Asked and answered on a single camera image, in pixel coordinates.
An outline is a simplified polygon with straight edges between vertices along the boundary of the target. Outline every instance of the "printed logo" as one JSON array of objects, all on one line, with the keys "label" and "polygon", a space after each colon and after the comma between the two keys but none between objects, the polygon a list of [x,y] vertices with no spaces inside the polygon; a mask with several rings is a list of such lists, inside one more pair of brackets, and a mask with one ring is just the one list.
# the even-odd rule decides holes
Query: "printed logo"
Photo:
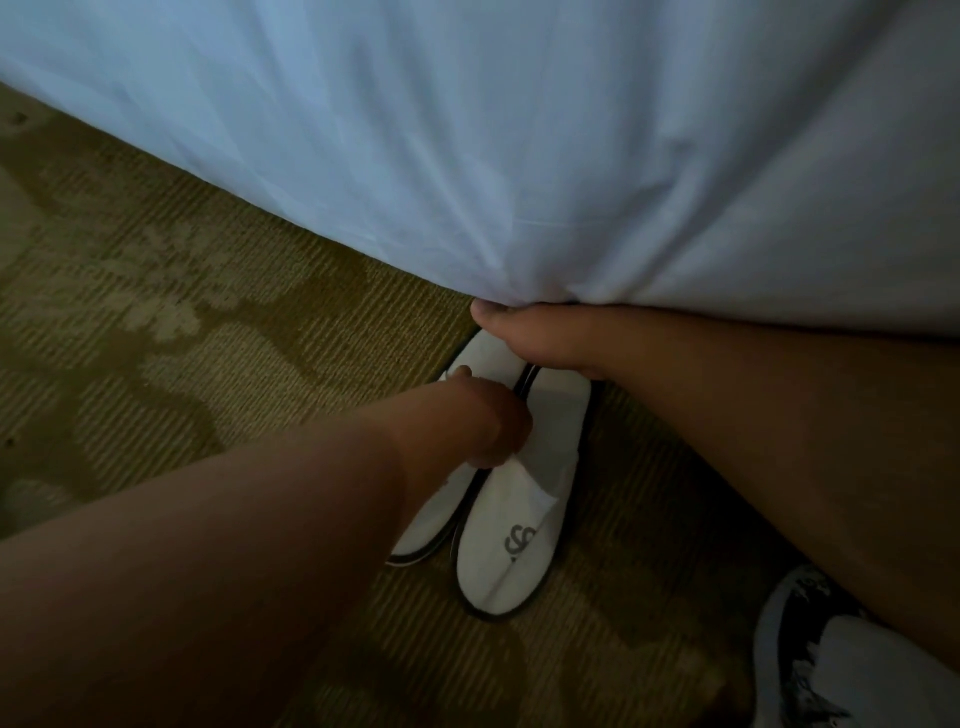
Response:
[{"label": "printed logo", "polygon": [[516,561],[517,556],[523,553],[523,549],[530,543],[530,539],[537,535],[537,529],[522,525],[515,525],[510,529],[510,536],[504,542],[507,553],[510,554],[510,560]]}]

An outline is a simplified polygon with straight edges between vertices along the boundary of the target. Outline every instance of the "fingernail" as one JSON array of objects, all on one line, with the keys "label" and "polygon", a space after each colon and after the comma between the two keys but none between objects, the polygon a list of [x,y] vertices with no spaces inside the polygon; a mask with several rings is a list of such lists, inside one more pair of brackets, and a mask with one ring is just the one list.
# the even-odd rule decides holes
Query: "fingernail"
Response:
[{"label": "fingernail", "polygon": [[470,312],[474,316],[492,316],[495,313],[501,313],[507,310],[507,306],[494,303],[493,301],[484,301],[483,299],[473,299],[470,304]]}]

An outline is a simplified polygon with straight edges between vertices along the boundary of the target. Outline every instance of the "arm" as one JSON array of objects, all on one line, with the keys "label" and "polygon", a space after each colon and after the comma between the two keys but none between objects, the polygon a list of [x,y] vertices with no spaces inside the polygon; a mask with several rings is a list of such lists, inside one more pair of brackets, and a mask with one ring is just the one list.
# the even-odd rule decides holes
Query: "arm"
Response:
[{"label": "arm", "polygon": [[635,395],[811,560],[960,667],[960,346],[623,306],[473,311],[530,361]]},{"label": "arm", "polygon": [[529,414],[458,372],[0,545],[5,725],[267,725],[420,507]]}]

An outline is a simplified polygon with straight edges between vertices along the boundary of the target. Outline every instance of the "patterned carpet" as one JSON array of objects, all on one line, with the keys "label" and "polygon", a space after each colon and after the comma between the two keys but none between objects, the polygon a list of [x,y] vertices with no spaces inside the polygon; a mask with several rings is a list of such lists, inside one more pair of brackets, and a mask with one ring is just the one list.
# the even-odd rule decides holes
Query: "patterned carpet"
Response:
[{"label": "patterned carpet", "polygon": [[[2,533],[424,382],[467,303],[0,86]],[[747,724],[790,549],[613,387],[572,508],[504,624],[384,569],[281,723]]]}]

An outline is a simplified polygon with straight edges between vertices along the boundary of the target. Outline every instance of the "slipper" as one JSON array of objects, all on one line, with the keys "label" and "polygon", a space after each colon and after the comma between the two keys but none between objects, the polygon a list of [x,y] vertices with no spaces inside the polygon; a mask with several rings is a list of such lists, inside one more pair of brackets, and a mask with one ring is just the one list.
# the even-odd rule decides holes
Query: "slipper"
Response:
[{"label": "slipper", "polygon": [[492,471],[453,537],[453,569],[468,610],[505,618],[534,595],[553,562],[580,459],[592,385],[576,372],[534,368],[524,383],[534,429]]},{"label": "slipper", "polygon": [[[468,366],[474,376],[492,379],[517,391],[533,367],[510,351],[500,339],[477,331],[465,345],[453,354],[437,381],[444,381],[459,367]],[[413,522],[394,546],[387,564],[406,567],[422,561],[444,542],[462,514],[461,505],[470,492],[478,487],[489,471],[477,471],[469,465],[455,470],[445,485],[420,509]]]}]

